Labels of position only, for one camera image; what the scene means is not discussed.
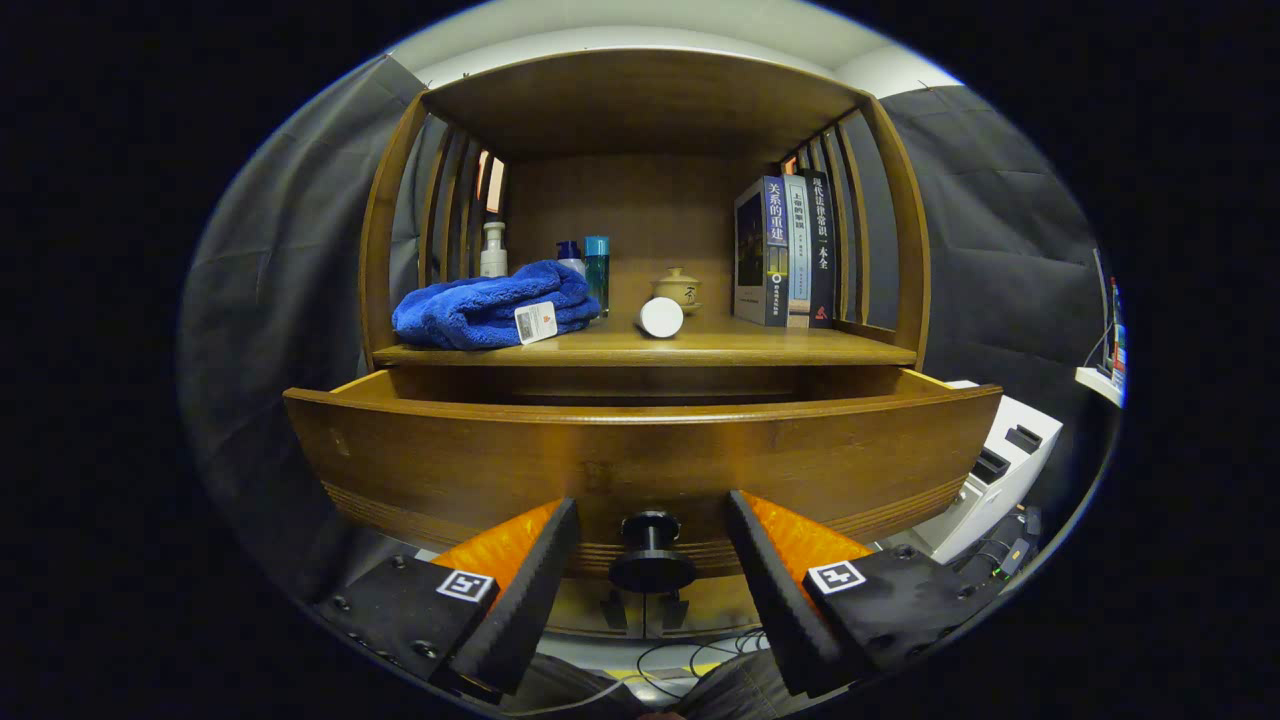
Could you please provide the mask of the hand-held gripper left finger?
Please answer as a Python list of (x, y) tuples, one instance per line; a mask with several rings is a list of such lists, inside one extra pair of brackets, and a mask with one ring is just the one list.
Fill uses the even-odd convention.
[(573, 498), (544, 503), (431, 561), (392, 555), (319, 597), (330, 629), (454, 694), (513, 694), (576, 552)]

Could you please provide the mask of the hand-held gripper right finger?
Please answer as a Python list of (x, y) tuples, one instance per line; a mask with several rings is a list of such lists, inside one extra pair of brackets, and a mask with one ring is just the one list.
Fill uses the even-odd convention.
[(724, 527), (787, 691), (817, 697), (916, 661), (988, 606), (966, 578), (910, 544), (850, 539), (740, 489)]

